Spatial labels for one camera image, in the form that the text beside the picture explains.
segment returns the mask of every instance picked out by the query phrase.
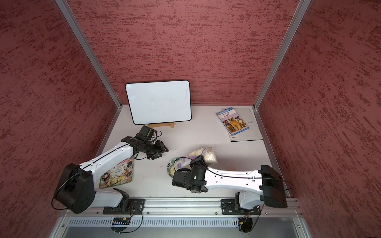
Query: colorful magazine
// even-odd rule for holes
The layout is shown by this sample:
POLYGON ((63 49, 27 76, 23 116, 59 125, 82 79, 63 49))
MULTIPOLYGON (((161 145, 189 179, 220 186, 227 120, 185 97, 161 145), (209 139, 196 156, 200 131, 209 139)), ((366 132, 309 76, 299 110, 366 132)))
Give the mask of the colorful magazine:
POLYGON ((247 124, 232 107, 216 114, 232 136, 249 129, 247 124))
POLYGON ((108 188, 132 182, 134 157, 123 160, 104 173, 99 182, 99 188, 108 188))

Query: dog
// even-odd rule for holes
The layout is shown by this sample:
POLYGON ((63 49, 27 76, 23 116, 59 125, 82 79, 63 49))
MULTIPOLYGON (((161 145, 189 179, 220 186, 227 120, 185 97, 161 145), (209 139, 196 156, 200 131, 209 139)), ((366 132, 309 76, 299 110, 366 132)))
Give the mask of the dog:
POLYGON ((230 125, 230 123, 228 121, 223 121, 223 123, 226 125, 227 129, 233 133, 235 131, 234 127, 232 127, 232 125, 230 125))
POLYGON ((242 125, 242 127, 246 126, 246 123, 241 118, 239 118, 239 116, 237 116, 235 119, 242 125))
POLYGON ((234 120, 234 118, 229 118, 229 121, 230 121, 230 124, 234 127, 234 129, 236 131, 239 131, 242 129, 242 126, 240 123, 238 123, 236 120, 234 120))

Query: red textured wall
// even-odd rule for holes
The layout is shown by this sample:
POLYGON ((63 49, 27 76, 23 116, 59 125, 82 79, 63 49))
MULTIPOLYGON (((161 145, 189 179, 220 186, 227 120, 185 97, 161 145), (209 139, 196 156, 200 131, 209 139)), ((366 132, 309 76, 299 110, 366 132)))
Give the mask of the red textured wall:
POLYGON ((1 1, 0 34, 0 237, 48 237, 63 167, 96 154, 116 107, 54 0, 1 1))
POLYGON ((68 0, 123 103, 188 79, 192 103, 253 104, 299 0, 68 0))
POLYGON ((381 237, 380 13, 312 0, 260 105, 314 238, 381 237))

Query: metal frame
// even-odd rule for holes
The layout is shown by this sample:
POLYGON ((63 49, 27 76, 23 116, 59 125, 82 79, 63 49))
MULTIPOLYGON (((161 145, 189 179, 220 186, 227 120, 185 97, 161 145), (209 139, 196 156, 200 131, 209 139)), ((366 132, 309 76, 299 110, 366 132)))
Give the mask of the metal frame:
POLYGON ((71 11, 68 3, 66 0, 55 0, 58 7, 60 8, 62 14, 64 15, 67 23, 69 23, 71 29, 73 30, 75 36, 77 37, 79 43, 81 44, 83 50, 87 54, 87 57, 89 57, 90 62, 93 64, 94 69, 97 71, 99 77, 101 78, 104 86, 106 87, 107 91, 109 92, 112 100, 114 101, 115 105, 120 109, 122 107, 122 103, 118 98, 118 95, 115 93, 109 79, 107 78, 106 73, 104 72, 101 63, 98 61, 97 57, 95 56, 95 53, 93 49, 91 48, 89 42, 87 41, 85 35, 83 34, 81 27, 79 26, 77 20, 75 19, 75 16, 73 12, 71 11))
MULTIPOLYGON (((259 131, 261 132, 262 137, 263 137, 264 146, 266 147, 267 154, 269 155, 271 167, 273 169, 275 169, 278 173, 280 173, 280 175, 282 175, 282 172, 280 171, 280 168, 279 168, 278 161, 275 157, 274 151, 272 150, 272 146, 271 146, 269 137, 267 136, 266 129, 264 128, 263 122, 261 120, 261 116, 259 115, 258 109, 253 107, 253 112, 254 112, 255 120, 257 121, 257 124, 259 127, 259 131)), ((285 182, 283 182, 283 184, 286 188, 288 188, 288 186, 285 182)), ((286 191, 286 197, 288 197, 288 198, 292 197, 289 190, 286 191)))
POLYGON ((284 57, 284 55, 288 49, 288 46, 290 45, 291 40, 294 37, 295 32, 298 29, 299 24, 302 21, 304 13, 306 12, 310 2, 311 2, 311 0, 300 0, 298 7, 296 8, 296 11, 294 13, 294 16, 292 17, 292 20, 290 22, 290 25, 288 26, 285 37, 283 38, 283 41, 280 44, 278 53, 274 59, 274 62, 272 63, 269 74, 267 75, 267 77, 263 83, 263 86, 262 86, 261 90, 259 91, 258 97, 255 100, 255 103, 254 103, 255 108, 259 107, 259 105, 261 104, 261 102, 264 98, 264 95, 266 94, 267 90, 269 89, 271 81, 274 78, 274 75, 278 70, 280 62, 282 61, 282 59, 283 59, 283 57, 284 57))
POLYGON ((67 215, 59 217, 53 231, 50 233, 49 238, 61 238, 64 235, 69 220, 70 217, 67 215))
POLYGON ((107 141, 108 141, 108 139, 110 137, 112 129, 114 128, 115 123, 117 122, 117 119, 119 117, 119 114, 122 111, 122 107, 123 107, 123 105, 121 105, 121 107, 119 107, 117 109, 117 112, 115 113, 114 118, 112 119, 111 124, 110 124, 109 128, 107 129, 106 135, 104 136, 104 138, 102 140, 102 143, 101 143, 101 146, 99 147, 95 157, 97 157, 97 156, 102 154, 102 152, 104 150, 104 147, 106 146, 106 143, 107 143, 107 141))
MULTIPOLYGON (((146 217, 227 217, 221 213, 221 199, 232 198, 159 198, 143 197, 143 215, 146 217)), ((264 206, 263 216, 266 217, 303 217, 297 198, 287 198, 288 208, 271 208, 264 206)), ((80 214, 67 212, 70 217, 118 217, 104 215, 103 208, 89 208, 80 214)))
POLYGON ((309 233, 306 221, 303 217, 294 217, 292 218, 295 224, 296 232, 298 233, 299 238, 312 238, 309 233))

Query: mounting plate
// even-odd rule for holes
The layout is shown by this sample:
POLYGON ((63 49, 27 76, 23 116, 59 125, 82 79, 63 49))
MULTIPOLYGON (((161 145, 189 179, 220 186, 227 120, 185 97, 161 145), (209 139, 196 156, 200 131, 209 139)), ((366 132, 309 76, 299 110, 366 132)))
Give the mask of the mounting plate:
MULTIPOLYGON (((221 199, 222 215, 242 215, 241 213, 238 213, 238 211, 234 207, 234 199, 221 199)), ((250 215, 260 215, 260 213, 261 209, 259 206, 255 206, 250 211, 250 215)))
MULTIPOLYGON (((139 213, 137 213, 138 215, 140 215, 143 212, 144 203, 146 202, 146 200, 142 199, 142 198, 129 198, 128 202, 134 207, 135 211, 136 210, 140 211, 139 213)), ((110 214, 111 215, 114 215, 114 214, 120 215, 120 213, 118 213, 118 212, 113 212, 111 210, 111 208, 109 208, 109 207, 104 207, 103 214, 105 214, 105 215, 110 215, 110 214)))

